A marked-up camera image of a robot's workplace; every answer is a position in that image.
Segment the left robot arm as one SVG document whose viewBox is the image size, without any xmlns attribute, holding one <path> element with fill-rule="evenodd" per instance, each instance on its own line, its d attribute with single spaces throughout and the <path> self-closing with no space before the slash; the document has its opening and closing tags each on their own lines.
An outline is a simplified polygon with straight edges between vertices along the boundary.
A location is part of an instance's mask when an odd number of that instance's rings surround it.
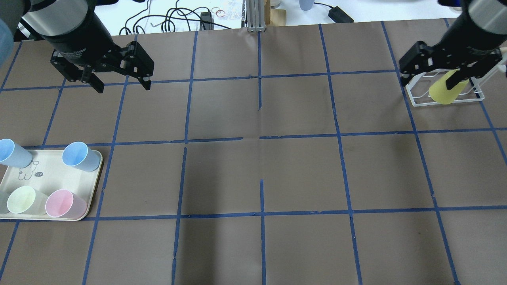
<svg viewBox="0 0 507 285">
<path fill-rule="evenodd" d="M 14 34 L 24 21 L 53 47 L 50 63 L 69 82 L 82 82 L 102 93 L 99 72 L 136 78 L 151 89 L 154 60 L 140 43 L 115 44 L 95 13 L 96 0 L 2 0 L 1 62 L 14 45 Z"/>
</svg>

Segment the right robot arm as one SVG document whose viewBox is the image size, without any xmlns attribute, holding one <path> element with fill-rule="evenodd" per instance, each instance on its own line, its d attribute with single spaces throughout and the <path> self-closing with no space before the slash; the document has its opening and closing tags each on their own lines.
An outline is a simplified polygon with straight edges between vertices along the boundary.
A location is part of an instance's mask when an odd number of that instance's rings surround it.
<svg viewBox="0 0 507 285">
<path fill-rule="evenodd" d="M 407 86 L 419 74 L 454 70 L 445 81 L 452 89 L 469 78 L 482 78 L 502 60 L 507 38 L 505 0 L 462 0 L 462 13 L 433 46 L 417 41 L 399 60 L 400 82 Z"/>
</svg>

